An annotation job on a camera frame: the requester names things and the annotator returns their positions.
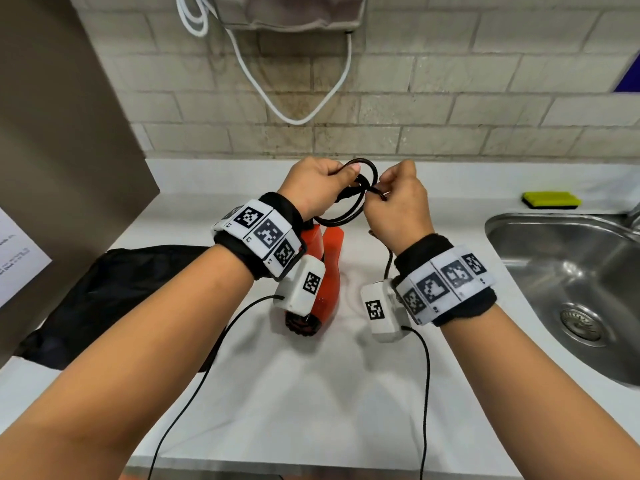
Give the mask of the person's right forearm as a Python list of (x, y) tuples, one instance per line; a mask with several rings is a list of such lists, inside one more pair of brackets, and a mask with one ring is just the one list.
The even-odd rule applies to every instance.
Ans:
[(640, 480), (640, 445), (498, 305), (440, 329), (524, 480)]

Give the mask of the grey wall appliance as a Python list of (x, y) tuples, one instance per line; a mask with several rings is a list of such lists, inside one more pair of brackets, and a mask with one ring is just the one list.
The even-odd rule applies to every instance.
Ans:
[(218, 19), (233, 31), (352, 32), (367, 0), (212, 0)]

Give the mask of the brown cabinet panel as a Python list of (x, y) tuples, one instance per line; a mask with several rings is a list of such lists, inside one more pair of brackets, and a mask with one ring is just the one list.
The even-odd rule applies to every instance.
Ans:
[(0, 307), (0, 368), (159, 194), (70, 0), (0, 0), (0, 209), (52, 259)]

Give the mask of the person's left forearm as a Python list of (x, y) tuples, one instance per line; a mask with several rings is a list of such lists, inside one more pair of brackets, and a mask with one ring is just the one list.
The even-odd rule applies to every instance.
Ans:
[(118, 480), (254, 283), (214, 245), (77, 357), (0, 435), (0, 480)]

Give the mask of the white paper sheet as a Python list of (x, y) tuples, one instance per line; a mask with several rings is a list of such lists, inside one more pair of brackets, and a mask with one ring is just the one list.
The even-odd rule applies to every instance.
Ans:
[(0, 308), (52, 259), (0, 208)]

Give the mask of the blue wall object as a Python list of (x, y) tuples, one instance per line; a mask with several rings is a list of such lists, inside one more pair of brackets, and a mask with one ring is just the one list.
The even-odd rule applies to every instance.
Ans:
[(640, 94), (640, 53), (633, 60), (613, 92)]

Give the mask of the black right wristband with markers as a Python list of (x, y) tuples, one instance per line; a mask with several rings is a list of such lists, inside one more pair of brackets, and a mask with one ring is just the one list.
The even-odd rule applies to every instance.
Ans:
[(417, 325), (471, 319), (497, 303), (495, 280), (480, 259), (437, 233), (401, 252), (395, 266), (391, 286)]

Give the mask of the yellow green sponge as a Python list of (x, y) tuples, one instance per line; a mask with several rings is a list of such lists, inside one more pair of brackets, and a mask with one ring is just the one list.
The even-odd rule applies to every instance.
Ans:
[(574, 194), (562, 191), (524, 192), (521, 201), (533, 210), (575, 210), (582, 204)]

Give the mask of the metal sink drain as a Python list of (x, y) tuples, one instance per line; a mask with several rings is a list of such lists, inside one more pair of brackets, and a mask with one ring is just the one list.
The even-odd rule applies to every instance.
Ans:
[(564, 304), (559, 309), (558, 318), (563, 331), (581, 343), (603, 343), (606, 338), (605, 328), (599, 318), (585, 307)]

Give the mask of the black wristband with markers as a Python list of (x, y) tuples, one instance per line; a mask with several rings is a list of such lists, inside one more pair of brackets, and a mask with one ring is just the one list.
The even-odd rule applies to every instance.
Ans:
[(401, 252), (395, 266), (391, 286), (417, 325), (471, 319), (497, 303), (495, 280), (480, 259), (437, 233)]
[(255, 280), (280, 282), (307, 251), (303, 219), (292, 202), (269, 192), (227, 213), (211, 229), (214, 242), (231, 251)]

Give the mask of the black cloth bag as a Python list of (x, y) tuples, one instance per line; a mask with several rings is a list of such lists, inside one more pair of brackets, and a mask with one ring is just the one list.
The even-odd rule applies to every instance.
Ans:
[(101, 255), (13, 356), (62, 371), (208, 247), (166, 244)]

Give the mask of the black left wristband with markers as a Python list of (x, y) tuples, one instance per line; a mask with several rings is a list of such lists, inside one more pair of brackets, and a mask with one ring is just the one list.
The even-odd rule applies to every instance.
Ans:
[(227, 213), (211, 229), (214, 242), (231, 251), (255, 280), (280, 282), (307, 251), (303, 219), (292, 202), (269, 192)]

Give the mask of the stainless steel sink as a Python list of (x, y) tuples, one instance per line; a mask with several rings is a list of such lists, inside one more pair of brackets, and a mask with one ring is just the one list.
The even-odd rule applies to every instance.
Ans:
[[(576, 359), (622, 385), (640, 389), (640, 232), (619, 216), (503, 214), (485, 233), (548, 332)], [(564, 304), (601, 321), (603, 343), (568, 336)]]

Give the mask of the orange hair dryer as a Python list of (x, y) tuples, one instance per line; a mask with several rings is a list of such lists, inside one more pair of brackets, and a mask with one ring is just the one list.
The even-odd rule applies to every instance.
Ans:
[(306, 317), (285, 312), (287, 329), (302, 337), (312, 337), (327, 324), (337, 309), (340, 295), (339, 258), (344, 241), (340, 227), (321, 226), (312, 220), (304, 222), (301, 238), (307, 245), (307, 255), (320, 259), (326, 268), (322, 284), (316, 296), (311, 313)]

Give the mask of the person's left hand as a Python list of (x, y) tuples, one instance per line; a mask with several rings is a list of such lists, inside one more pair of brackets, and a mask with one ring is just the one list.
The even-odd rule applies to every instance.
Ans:
[(306, 157), (295, 163), (277, 193), (288, 199), (304, 221), (322, 216), (348, 186), (333, 186), (329, 181), (332, 159)]

